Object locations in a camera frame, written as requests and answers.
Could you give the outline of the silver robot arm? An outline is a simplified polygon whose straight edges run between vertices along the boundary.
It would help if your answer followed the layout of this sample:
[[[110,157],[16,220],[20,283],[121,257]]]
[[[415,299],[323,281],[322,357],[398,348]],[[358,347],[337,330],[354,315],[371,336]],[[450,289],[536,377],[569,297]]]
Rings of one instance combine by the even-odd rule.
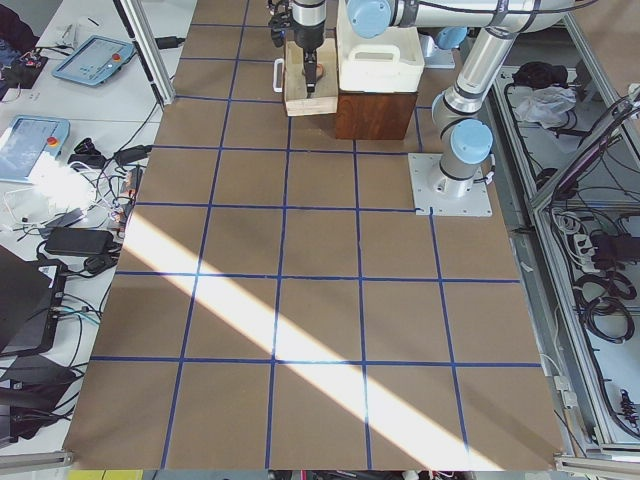
[[[390,27],[479,27],[453,85],[434,100],[432,118],[445,149],[427,174],[429,188],[449,198],[466,195],[493,137],[474,118],[516,37],[559,21],[573,1],[348,1],[352,30],[374,38]]]

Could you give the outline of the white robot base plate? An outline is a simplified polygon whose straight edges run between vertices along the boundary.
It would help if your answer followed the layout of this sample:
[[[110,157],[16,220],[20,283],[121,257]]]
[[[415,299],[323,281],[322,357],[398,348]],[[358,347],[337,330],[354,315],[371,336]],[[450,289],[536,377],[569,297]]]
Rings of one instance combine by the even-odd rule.
[[[453,180],[440,169],[441,154],[410,153],[409,174],[414,210],[422,216],[491,217],[488,187],[480,166],[474,176]]]

